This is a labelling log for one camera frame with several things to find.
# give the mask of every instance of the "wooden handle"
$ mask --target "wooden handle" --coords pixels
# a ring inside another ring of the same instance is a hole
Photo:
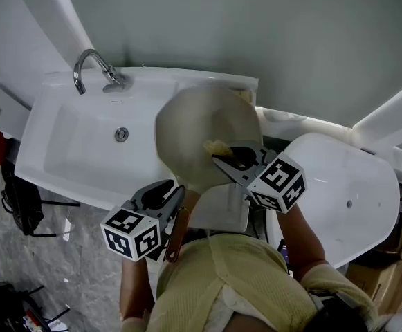
[[[182,240],[185,236],[185,231],[187,231],[188,221],[190,220],[190,214],[191,211],[182,207],[176,215],[172,234],[170,235],[167,250],[165,251],[165,259],[169,262],[173,263],[178,259]]]

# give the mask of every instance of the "yellow shirt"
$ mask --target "yellow shirt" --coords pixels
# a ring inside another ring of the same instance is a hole
[[[312,268],[299,284],[286,272],[281,254],[266,243],[237,234],[219,234],[184,245],[175,264],[164,267],[147,331],[202,332],[224,285],[253,305],[277,332],[301,331],[316,314],[307,289],[341,292],[362,307],[372,325],[371,299],[328,264]],[[143,332],[143,323],[123,331]]]

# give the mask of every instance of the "freestanding bathtub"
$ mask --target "freestanding bathtub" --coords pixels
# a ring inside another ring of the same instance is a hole
[[[387,162],[316,133],[300,136],[284,152],[304,168],[308,189],[298,204],[332,266],[388,237],[399,211],[399,184]],[[268,242],[277,249],[282,233],[274,211],[267,210],[266,224]]]

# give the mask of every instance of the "gray tile floor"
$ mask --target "gray tile floor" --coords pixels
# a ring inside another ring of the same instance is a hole
[[[0,168],[0,192],[4,188]],[[41,198],[70,201],[39,189]],[[61,320],[71,331],[119,331],[120,256],[108,251],[100,231],[107,214],[90,205],[61,207],[43,205],[44,220],[36,233],[57,237],[26,237],[16,227],[11,214],[1,205],[0,193],[0,281],[10,282],[17,290],[46,288],[34,297],[53,317],[70,306]],[[255,216],[259,237],[265,238],[263,215]],[[246,234],[254,236],[248,224]],[[150,264],[149,278],[156,290],[159,265]]]

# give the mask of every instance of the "white sink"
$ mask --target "white sink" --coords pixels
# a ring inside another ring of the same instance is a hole
[[[388,237],[399,211],[399,184],[387,162],[316,133],[300,136],[284,152],[304,168],[308,188],[298,204],[331,265],[343,266]],[[266,224],[277,249],[282,233],[271,210]]]
[[[248,89],[253,96],[257,90],[251,77],[170,68],[120,72],[133,82],[122,93],[103,93],[107,81],[96,69],[83,71],[84,95],[77,92],[72,73],[50,76],[30,112],[16,175],[110,210],[141,187],[172,177],[156,155],[154,122],[176,93],[201,84]],[[129,132],[124,142],[115,140],[119,128]]]

